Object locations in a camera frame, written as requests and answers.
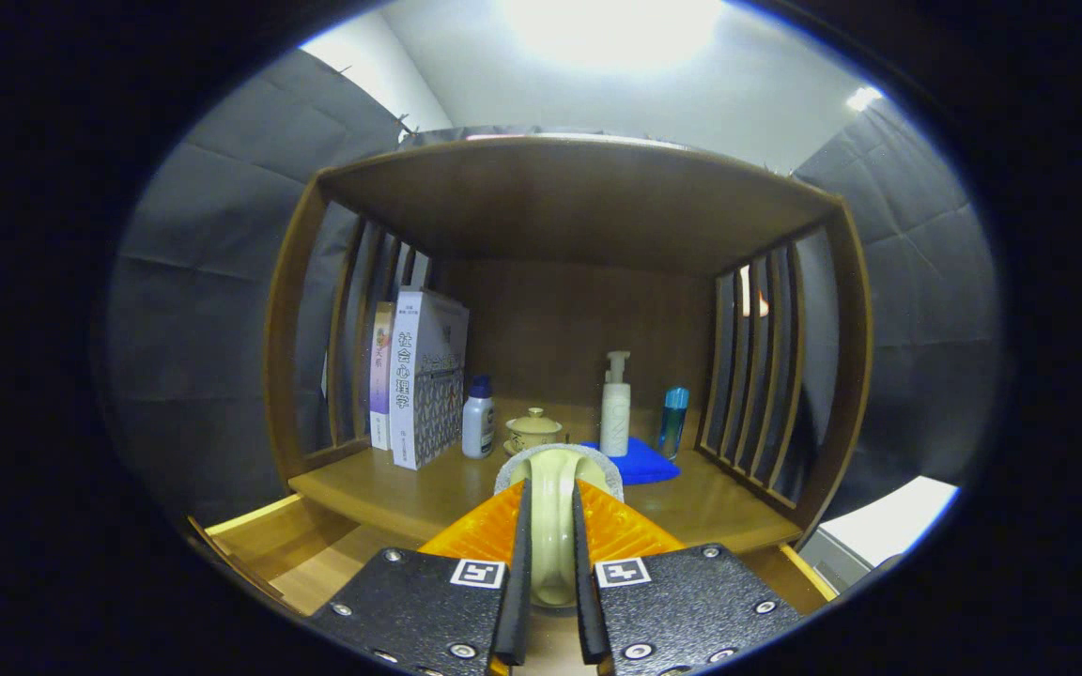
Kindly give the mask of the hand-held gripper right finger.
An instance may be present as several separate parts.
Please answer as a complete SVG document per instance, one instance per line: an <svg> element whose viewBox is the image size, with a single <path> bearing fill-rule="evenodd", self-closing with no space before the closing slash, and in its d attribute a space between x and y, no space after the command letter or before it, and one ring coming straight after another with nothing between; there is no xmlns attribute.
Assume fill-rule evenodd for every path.
<svg viewBox="0 0 1082 676"><path fill-rule="evenodd" d="M572 500L580 649L601 675L704 675L802 621L724 545L683 545L588 481Z"/></svg>

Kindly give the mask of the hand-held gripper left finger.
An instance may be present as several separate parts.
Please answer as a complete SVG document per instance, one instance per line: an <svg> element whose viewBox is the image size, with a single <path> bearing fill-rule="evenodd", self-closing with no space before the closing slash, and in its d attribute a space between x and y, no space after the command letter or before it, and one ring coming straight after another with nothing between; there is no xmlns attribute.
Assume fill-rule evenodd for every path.
<svg viewBox="0 0 1082 676"><path fill-rule="evenodd" d="M525 479L422 549L380 549L306 624L403 675L507 675L527 654L530 576Z"/></svg>

